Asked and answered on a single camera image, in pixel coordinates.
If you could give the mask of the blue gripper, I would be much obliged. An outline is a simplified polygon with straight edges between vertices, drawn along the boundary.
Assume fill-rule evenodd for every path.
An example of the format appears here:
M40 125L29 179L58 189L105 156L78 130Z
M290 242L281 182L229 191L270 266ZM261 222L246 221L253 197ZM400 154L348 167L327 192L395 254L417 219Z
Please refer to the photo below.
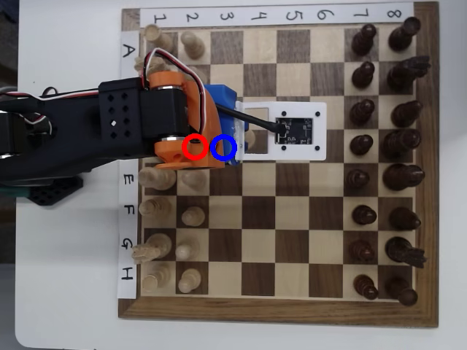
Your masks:
M237 93L234 90L230 89L226 85L210 84L205 85L204 87L216 104L228 109L237 110ZM244 145L244 132L249 130L249 123L223 112L218 112L218 116L220 119L221 131L217 132L215 135L225 134L231 136L236 141L236 150L240 152L245 151L248 146ZM229 155L233 149L231 142L227 139L218 139L218 143L216 144L216 152L218 154L220 154L220 144L223 145L223 154Z

